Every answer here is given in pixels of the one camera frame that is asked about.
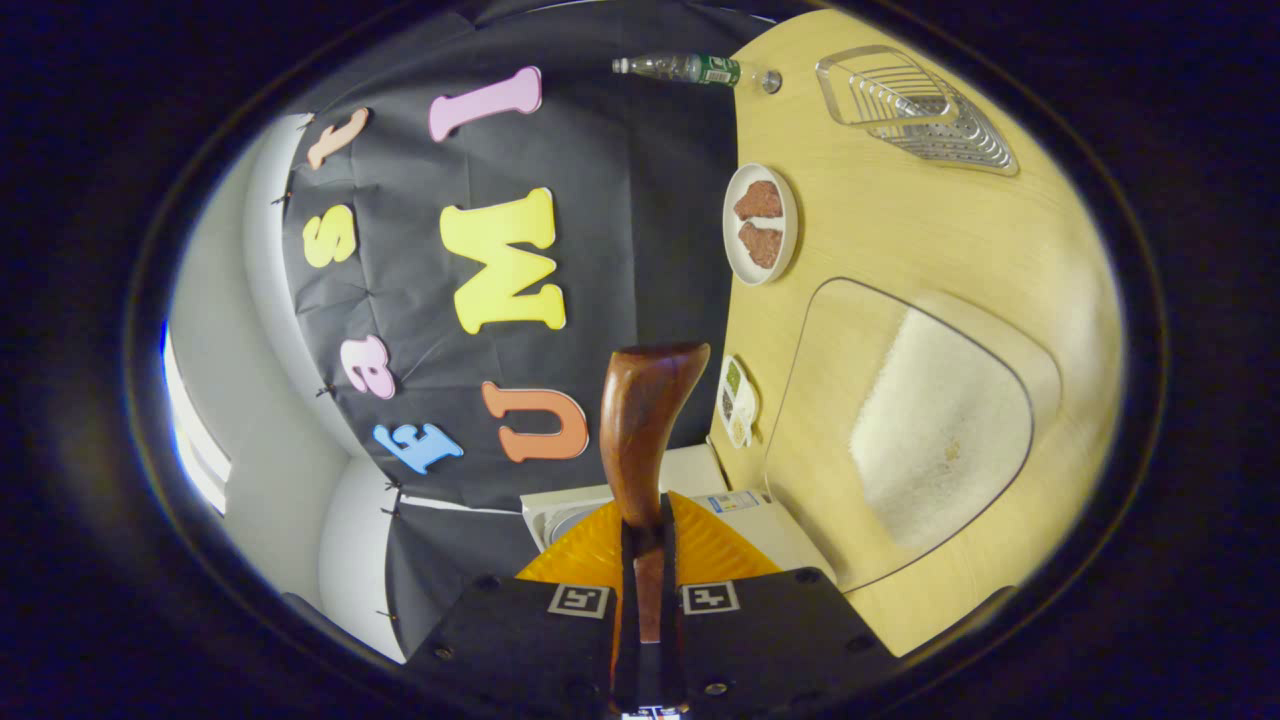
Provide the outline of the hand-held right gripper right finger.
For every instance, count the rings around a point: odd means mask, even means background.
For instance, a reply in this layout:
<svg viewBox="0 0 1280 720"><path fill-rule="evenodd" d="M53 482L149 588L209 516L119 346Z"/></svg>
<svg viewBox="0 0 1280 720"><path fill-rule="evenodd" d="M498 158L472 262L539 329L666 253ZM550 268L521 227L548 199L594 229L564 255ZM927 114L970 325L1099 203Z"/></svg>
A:
<svg viewBox="0 0 1280 720"><path fill-rule="evenodd" d="M896 657L826 571L778 565L684 495L664 515L662 659L691 714L836 714L890 684Z"/></svg>

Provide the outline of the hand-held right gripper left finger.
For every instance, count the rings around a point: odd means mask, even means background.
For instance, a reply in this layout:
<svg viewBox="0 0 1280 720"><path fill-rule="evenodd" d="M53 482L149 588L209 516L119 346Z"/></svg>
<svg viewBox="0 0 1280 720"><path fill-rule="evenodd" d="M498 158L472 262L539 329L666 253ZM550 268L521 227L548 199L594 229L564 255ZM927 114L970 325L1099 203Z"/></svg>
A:
<svg viewBox="0 0 1280 720"><path fill-rule="evenodd" d="M517 571L472 571L404 674L468 717L611 717L635 706L637 583L617 505Z"/></svg>

